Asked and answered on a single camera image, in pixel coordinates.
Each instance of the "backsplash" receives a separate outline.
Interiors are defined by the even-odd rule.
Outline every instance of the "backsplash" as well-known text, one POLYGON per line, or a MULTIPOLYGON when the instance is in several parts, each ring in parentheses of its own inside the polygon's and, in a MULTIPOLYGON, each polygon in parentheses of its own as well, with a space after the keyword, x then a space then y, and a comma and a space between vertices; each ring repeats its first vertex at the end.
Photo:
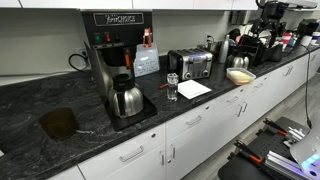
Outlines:
MULTIPOLYGON (((228 25, 229 16, 229 11, 155 10, 153 27, 159 54, 203 44, 206 33, 222 40, 237 27, 228 25)), ((282 21, 291 27, 309 17, 320 18, 320 13, 287 12, 282 21)), ((84 47, 79 11, 1 9, 0 22, 0 85, 40 77, 1 77, 4 74, 73 71, 67 59, 76 48, 84 47)))

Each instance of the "black handle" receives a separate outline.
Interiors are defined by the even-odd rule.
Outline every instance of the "black handle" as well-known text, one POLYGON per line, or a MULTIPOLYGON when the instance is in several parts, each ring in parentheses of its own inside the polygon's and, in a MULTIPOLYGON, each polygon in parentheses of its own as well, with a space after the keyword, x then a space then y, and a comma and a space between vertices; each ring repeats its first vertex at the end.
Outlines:
POLYGON ((120 118, 126 116, 124 93, 125 92, 117 92, 118 108, 119 108, 119 112, 120 112, 120 118))

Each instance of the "kitchen counter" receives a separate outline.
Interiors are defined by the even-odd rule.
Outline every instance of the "kitchen counter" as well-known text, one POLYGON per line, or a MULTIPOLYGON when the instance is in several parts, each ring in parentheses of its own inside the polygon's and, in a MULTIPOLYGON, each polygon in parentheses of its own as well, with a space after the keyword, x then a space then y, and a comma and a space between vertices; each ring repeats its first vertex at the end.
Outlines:
MULTIPOLYGON (((307 51, 294 51, 281 62, 265 62, 249 68, 260 77, 307 51)), ((106 151, 132 137, 162 124, 190 109, 238 87, 225 76, 224 65, 214 64, 211 76, 197 82, 211 92, 188 100, 166 98, 166 57, 160 72, 137 78, 144 94, 155 104, 158 115, 116 132, 102 104, 90 74, 70 73, 0 87, 0 179, 44 179, 106 151), (71 107, 81 132, 61 141, 50 139, 38 123, 46 112, 71 107)))

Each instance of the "kettle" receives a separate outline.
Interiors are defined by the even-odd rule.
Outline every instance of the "kettle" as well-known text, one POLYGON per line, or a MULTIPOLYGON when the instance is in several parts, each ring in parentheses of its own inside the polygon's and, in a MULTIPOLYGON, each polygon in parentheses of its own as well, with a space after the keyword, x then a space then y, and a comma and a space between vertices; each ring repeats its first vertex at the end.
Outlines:
POLYGON ((249 57, 244 56, 242 52, 233 51, 227 59, 226 68, 244 68, 248 69, 249 57))
POLYGON ((114 115, 126 118, 142 111, 143 94, 129 74, 118 74, 113 78, 109 91, 109 105, 114 115))

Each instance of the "coffee maker label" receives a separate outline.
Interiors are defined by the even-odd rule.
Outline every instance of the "coffee maker label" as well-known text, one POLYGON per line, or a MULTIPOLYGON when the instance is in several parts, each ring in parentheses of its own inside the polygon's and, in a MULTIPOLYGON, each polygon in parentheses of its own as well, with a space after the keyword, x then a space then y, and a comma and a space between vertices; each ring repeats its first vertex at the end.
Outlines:
POLYGON ((95 13, 96 26, 144 24, 143 13, 95 13))

